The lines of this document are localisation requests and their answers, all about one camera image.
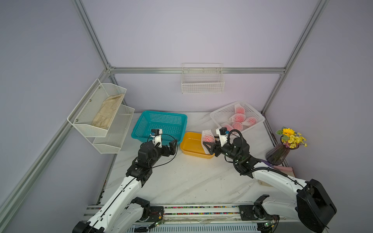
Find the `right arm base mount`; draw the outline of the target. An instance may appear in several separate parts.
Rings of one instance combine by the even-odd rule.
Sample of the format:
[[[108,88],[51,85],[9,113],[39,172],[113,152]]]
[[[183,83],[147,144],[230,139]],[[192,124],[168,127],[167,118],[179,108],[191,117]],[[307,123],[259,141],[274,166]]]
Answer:
[[[269,228],[277,226],[279,223],[278,215],[270,215],[263,207],[263,202],[269,198],[269,195],[260,196],[253,204],[239,205],[239,213],[242,221],[268,220],[264,226]]]

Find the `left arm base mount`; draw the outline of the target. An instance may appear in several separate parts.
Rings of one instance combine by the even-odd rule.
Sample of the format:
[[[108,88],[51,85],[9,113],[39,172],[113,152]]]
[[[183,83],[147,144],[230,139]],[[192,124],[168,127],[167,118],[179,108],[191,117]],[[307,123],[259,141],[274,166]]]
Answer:
[[[158,222],[163,219],[164,207],[163,206],[153,206],[150,201],[136,197],[132,199],[131,204],[138,204],[142,208],[142,216],[138,222]]]

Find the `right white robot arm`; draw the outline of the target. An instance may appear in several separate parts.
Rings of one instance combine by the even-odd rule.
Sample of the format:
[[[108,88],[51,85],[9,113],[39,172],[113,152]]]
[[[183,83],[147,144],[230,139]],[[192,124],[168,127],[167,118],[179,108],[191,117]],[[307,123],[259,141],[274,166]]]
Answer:
[[[243,138],[235,138],[233,142],[228,139],[203,142],[203,147],[210,154],[232,159],[240,175],[263,181],[290,197],[289,201],[277,201],[269,194],[263,194],[257,199],[257,214],[292,218],[311,231],[322,233],[337,213],[336,206],[319,181],[298,179],[267,165],[250,154],[250,146]]]

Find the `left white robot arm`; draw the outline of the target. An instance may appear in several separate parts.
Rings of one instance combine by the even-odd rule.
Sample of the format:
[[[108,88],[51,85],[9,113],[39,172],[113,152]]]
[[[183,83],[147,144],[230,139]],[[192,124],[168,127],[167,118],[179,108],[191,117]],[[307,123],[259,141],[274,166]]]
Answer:
[[[150,202],[136,194],[144,187],[162,157],[177,153],[177,140],[163,146],[161,138],[142,143],[137,158],[111,198],[87,222],[80,221],[74,233],[125,233],[135,222],[146,221],[150,215]]]

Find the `netted red apple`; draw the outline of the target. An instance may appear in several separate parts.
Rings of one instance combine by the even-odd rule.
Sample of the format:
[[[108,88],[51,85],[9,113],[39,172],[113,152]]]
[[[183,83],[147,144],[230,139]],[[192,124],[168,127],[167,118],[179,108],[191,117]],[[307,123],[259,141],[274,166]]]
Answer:
[[[226,129],[227,129],[227,131],[232,131],[234,128],[230,125],[230,124],[227,124],[227,123],[224,123],[223,125],[222,125],[222,127],[225,127]]]
[[[205,154],[210,154],[209,149],[211,146],[207,146],[207,143],[215,144],[215,137],[211,130],[202,131],[201,144]]]

